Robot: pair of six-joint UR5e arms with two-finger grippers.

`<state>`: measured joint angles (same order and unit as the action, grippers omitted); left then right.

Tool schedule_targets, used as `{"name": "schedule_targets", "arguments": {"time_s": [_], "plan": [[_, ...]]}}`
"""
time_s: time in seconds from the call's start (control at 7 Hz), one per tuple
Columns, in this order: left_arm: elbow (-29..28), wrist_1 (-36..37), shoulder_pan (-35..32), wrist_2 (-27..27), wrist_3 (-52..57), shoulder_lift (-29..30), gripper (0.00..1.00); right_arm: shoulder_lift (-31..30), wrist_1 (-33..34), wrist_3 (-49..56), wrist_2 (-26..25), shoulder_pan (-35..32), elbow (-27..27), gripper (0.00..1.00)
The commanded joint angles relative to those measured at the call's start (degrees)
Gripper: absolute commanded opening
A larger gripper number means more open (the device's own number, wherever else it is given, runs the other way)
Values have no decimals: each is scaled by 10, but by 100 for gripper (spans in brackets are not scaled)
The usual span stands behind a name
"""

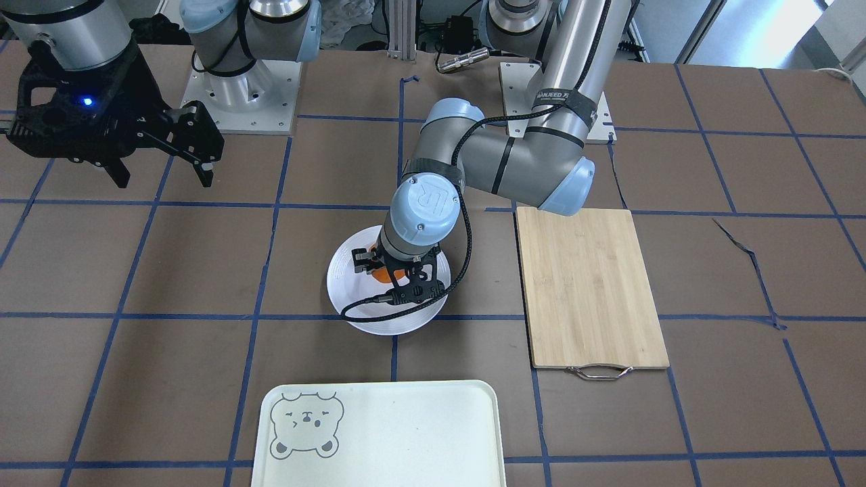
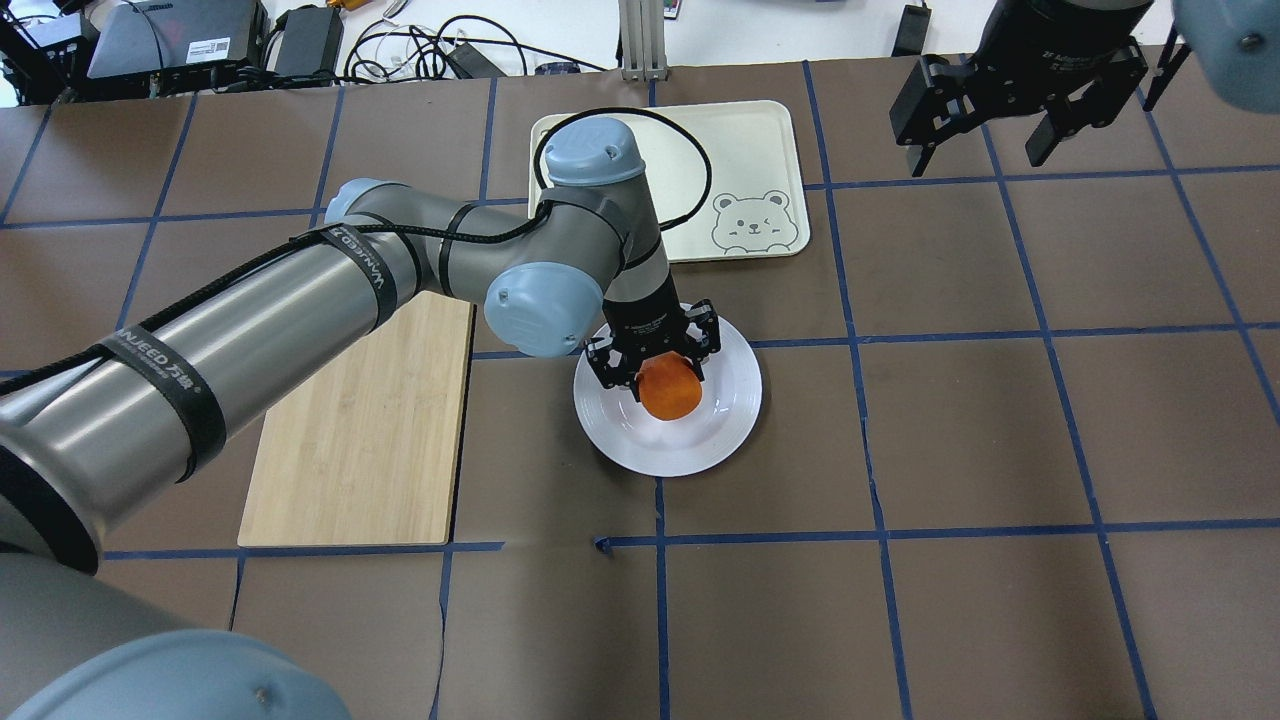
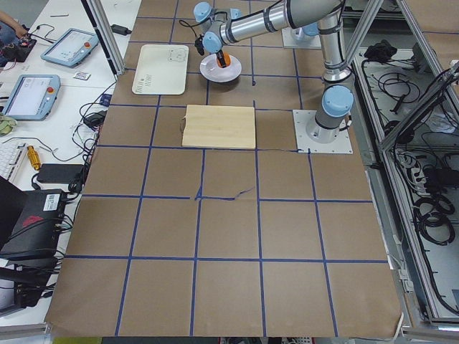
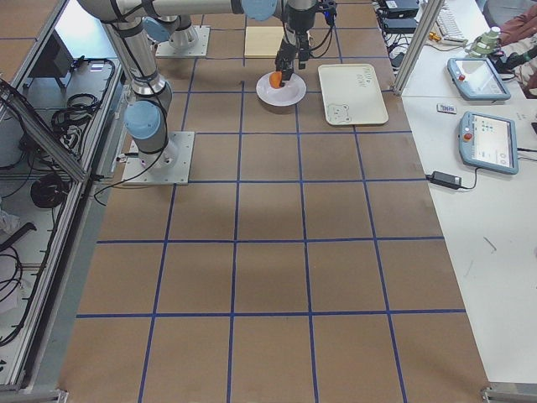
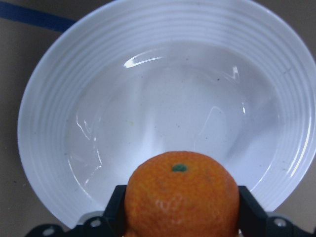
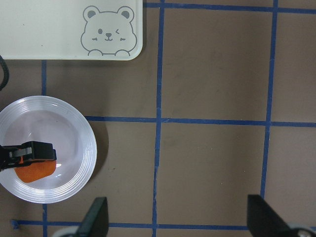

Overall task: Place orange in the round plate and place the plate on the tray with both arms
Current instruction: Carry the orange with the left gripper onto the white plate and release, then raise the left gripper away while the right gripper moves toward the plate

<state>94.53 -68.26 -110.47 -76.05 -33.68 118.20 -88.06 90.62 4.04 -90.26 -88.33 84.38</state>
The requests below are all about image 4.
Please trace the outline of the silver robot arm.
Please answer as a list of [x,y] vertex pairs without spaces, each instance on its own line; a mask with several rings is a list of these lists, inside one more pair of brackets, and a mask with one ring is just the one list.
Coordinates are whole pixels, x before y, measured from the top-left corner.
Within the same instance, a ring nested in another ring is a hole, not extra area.
[[[143,18],[143,27],[149,38],[160,43],[179,39],[190,46],[197,41],[191,27],[189,13],[165,15],[158,12],[154,1],[144,1],[149,15]],[[315,15],[321,13],[329,26],[335,25],[336,2],[334,1],[232,1],[232,12],[244,14],[250,19],[264,21],[277,17],[284,26],[284,40],[299,49],[309,46],[308,31],[315,24]]]
[[175,156],[165,128],[171,87],[159,73],[149,41],[179,39],[196,42],[194,14],[243,14],[264,21],[278,18],[284,35],[273,72],[258,81],[258,96],[273,106],[289,106],[305,95],[306,85],[295,74],[311,57],[308,33],[315,16],[325,8],[321,1],[82,1],[81,7],[106,29],[134,91],[125,124],[145,164]]

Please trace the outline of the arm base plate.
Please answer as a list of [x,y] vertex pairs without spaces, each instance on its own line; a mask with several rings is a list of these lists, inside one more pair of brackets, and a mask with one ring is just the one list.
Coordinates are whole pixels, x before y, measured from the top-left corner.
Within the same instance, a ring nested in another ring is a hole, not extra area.
[[191,25],[176,30],[168,41],[158,44],[156,57],[160,59],[184,59],[206,57],[211,29],[206,25]]
[[126,158],[122,180],[127,186],[188,184],[195,133],[174,131],[168,137],[164,152],[153,155],[139,153],[135,141],[131,141],[129,151],[136,155]]

